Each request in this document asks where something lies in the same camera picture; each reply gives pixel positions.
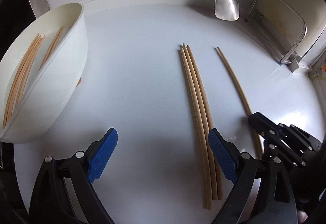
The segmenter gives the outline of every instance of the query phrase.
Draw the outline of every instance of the white oval container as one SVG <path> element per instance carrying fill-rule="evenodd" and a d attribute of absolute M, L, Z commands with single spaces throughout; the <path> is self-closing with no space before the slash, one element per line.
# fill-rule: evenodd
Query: white oval container
<path fill-rule="evenodd" d="M 65 30 L 55 51 L 40 69 L 44 55 L 61 26 Z M 37 34 L 46 38 L 28 75 L 23 97 L 4 128 L 0 141 L 25 143 L 42 136 L 55 122 L 76 88 L 88 51 L 84 6 L 69 3 L 31 23 L 0 62 L 0 120 L 19 64 Z"/>

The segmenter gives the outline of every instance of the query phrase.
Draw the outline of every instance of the silver screw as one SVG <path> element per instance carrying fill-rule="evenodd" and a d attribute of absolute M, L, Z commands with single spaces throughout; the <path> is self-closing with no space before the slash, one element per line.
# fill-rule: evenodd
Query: silver screw
<path fill-rule="evenodd" d="M 44 159 L 45 162 L 51 162 L 52 161 L 52 157 L 51 156 L 47 156 Z"/>
<path fill-rule="evenodd" d="M 281 159 L 279 157 L 274 157 L 273 158 L 273 161 L 276 162 L 276 163 L 280 163 L 281 162 Z"/>
<path fill-rule="evenodd" d="M 81 157 L 84 156 L 84 152 L 83 152 L 83 151 L 79 151 L 79 152 L 76 153 L 75 156 L 76 156 L 77 158 L 81 158 Z"/>
<path fill-rule="evenodd" d="M 244 152 L 244 153 L 241 154 L 241 157 L 248 160 L 250 158 L 250 154 L 247 153 L 247 152 Z"/>

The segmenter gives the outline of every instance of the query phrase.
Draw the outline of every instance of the spoon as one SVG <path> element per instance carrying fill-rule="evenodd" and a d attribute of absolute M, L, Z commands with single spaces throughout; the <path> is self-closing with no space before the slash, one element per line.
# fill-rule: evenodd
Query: spoon
<path fill-rule="evenodd" d="M 227 21 L 235 21 L 239 18 L 238 0 L 215 0 L 215 15 L 217 18 Z"/>

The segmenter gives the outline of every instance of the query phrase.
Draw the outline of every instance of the white table surface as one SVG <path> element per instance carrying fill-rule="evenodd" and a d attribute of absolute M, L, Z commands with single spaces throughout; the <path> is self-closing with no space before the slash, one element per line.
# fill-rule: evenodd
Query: white table surface
<path fill-rule="evenodd" d="M 277 124 L 293 123 L 320 140 L 325 134 L 310 80 L 279 66 L 242 20 L 221 21 L 191 7 L 147 5 L 88 15 L 86 26 L 89 53 L 81 84 L 43 138 L 14 145 L 27 209 L 46 156 L 71 157 L 113 127 L 117 147 L 93 186 L 116 223 L 213 220 L 224 200 L 214 201 L 211 211 L 203 209 L 202 162 L 180 60 L 182 43 L 194 53 L 215 127 L 240 151 L 255 156 L 245 112 L 216 46 L 253 112 Z M 224 177 L 223 188 L 226 199 L 232 183 Z M 79 210 L 77 215 L 83 219 Z"/>

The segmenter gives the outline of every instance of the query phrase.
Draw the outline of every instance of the blue gripper pad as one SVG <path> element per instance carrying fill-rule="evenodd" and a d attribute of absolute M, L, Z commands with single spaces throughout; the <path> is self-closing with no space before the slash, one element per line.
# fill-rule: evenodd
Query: blue gripper pad
<path fill-rule="evenodd" d="M 101 174 L 118 143 L 117 131 L 115 129 L 110 129 L 108 133 L 108 135 L 104 136 L 106 138 L 101 141 L 100 147 L 89 161 L 87 179 L 91 184 L 95 179 L 99 179 L 101 177 Z"/>
<path fill-rule="evenodd" d="M 232 158 L 224 143 L 216 135 L 214 129 L 212 129 L 208 134 L 208 143 L 225 177 L 235 184 L 239 178 L 237 173 L 237 163 Z"/>

